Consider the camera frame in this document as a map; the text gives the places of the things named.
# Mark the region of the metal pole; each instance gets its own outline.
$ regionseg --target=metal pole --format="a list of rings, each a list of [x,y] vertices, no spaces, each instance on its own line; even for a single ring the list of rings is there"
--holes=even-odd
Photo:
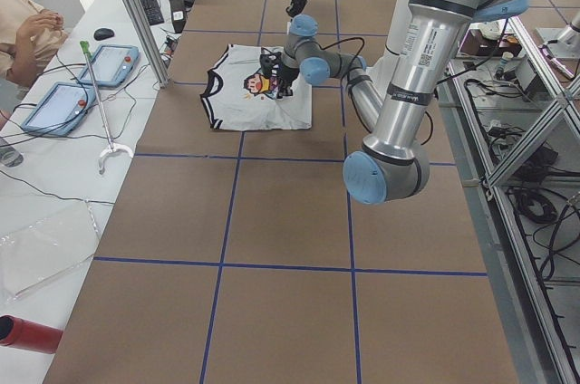
[[[147,22],[147,17],[143,8],[141,7],[140,0],[122,0],[125,4],[125,8],[129,13],[129,18],[133,22],[135,31],[141,41],[143,46],[143,52],[147,55],[151,68],[155,72],[155,76],[159,81],[159,86],[164,88],[169,82],[169,76],[167,74],[167,68],[165,63],[161,59],[161,55],[157,45],[155,44],[155,39],[151,33],[149,22]]]

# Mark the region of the black mouse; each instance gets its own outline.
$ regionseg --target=black mouse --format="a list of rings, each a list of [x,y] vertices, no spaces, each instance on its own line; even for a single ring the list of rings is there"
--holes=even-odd
[[[95,40],[105,40],[107,38],[111,38],[115,35],[115,32],[109,28],[99,28],[97,29],[94,34],[92,35]]]

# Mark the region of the white table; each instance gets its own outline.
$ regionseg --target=white table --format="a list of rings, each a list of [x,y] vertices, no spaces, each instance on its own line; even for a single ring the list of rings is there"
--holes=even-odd
[[[155,25],[151,31],[156,43],[161,46],[167,31],[172,31],[169,16],[168,0],[160,0],[162,13],[168,23]],[[92,33],[101,27],[111,28],[115,36],[111,39],[96,42]],[[129,79],[137,70],[148,63],[142,53],[139,38],[121,0],[95,0],[82,20],[72,30],[70,38],[63,45],[58,56],[64,63],[84,62],[80,40],[90,42],[95,50],[100,43],[129,44],[140,48],[141,57],[136,63]],[[47,68],[60,65],[53,59]],[[79,74],[82,67],[74,67]],[[39,78],[29,91],[24,102],[37,103],[55,82],[69,82],[71,74],[65,69],[49,72]],[[117,142],[135,149],[150,115],[159,85],[153,71],[148,67],[129,88],[129,93],[136,99],[136,106],[130,116],[125,131]],[[102,97],[114,91],[101,90]],[[121,91],[114,100],[105,102],[105,110],[111,125],[111,133],[116,135],[121,130],[127,114],[133,104],[125,92]],[[19,108],[12,120],[21,123],[30,113],[29,109]],[[8,123],[0,132],[8,142],[28,139],[29,136],[8,138],[8,135],[21,133],[19,128]],[[104,136],[101,115],[98,108],[92,108],[85,120],[75,129],[71,136],[99,134]],[[83,139],[33,139],[15,147],[24,156],[24,162],[14,168],[1,167],[6,173],[29,181],[40,189],[62,197],[79,197],[90,200],[114,202],[131,164],[126,153],[109,157],[105,161],[105,173],[98,172],[98,158],[107,147],[106,139],[95,137]],[[23,229],[35,222],[66,210],[75,203],[61,201],[55,197],[46,197],[34,191],[24,183],[0,175],[0,236],[8,235]],[[100,232],[106,226],[112,211],[111,205],[91,204],[96,225]],[[35,293],[15,302],[0,304],[0,314],[12,314],[31,321],[40,322],[56,328],[64,328],[89,264],[80,265],[71,273]],[[0,347],[0,382],[11,384],[38,384],[44,379],[53,355]]]

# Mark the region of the blue device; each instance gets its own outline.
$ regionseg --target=blue device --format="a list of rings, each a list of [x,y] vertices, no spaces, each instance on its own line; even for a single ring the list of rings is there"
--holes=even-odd
[[[118,87],[127,79],[138,59],[139,49],[135,46],[101,44],[91,58],[97,86]],[[79,76],[79,82],[83,85],[92,85],[91,75],[86,65]]]
[[[34,107],[21,128],[33,135],[64,136],[78,126],[95,100],[92,87],[57,82]]]

